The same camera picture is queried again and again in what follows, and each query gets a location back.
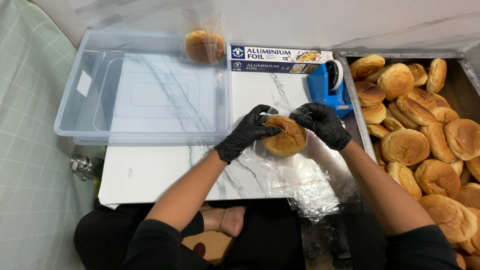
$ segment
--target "person's left hand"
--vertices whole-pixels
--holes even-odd
[[[274,136],[282,132],[278,127],[263,126],[266,115],[260,115],[262,112],[269,114],[278,114],[278,111],[267,105],[257,105],[240,121],[228,137],[215,146],[218,156],[221,160],[230,164],[232,160],[238,158],[243,150],[249,147],[256,140],[262,137]]]

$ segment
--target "blue tape dispenser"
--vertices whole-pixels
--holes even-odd
[[[343,69],[340,61],[330,60],[318,66],[307,76],[312,101],[333,109],[342,119],[353,110],[352,104],[343,101]]]

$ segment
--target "logo on foil box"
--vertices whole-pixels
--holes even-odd
[[[245,49],[245,47],[243,47],[243,46],[233,48],[232,49],[232,57],[233,58],[245,59],[245,54],[243,53],[244,49]]]

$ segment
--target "black sleeve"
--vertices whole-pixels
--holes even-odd
[[[175,228],[161,221],[144,220],[128,244],[120,269],[181,269],[180,245],[180,233]]]
[[[456,254],[437,225],[428,225],[387,238],[386,270],[461,270]]]

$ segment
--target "forearm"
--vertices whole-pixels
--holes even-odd
[[[354,141],[340,151],[387,235],[434,224],[422,206]]]
[[[163,221],[182,231],[195,216],[226,165],[213,150],[158,199],[145,219]]]

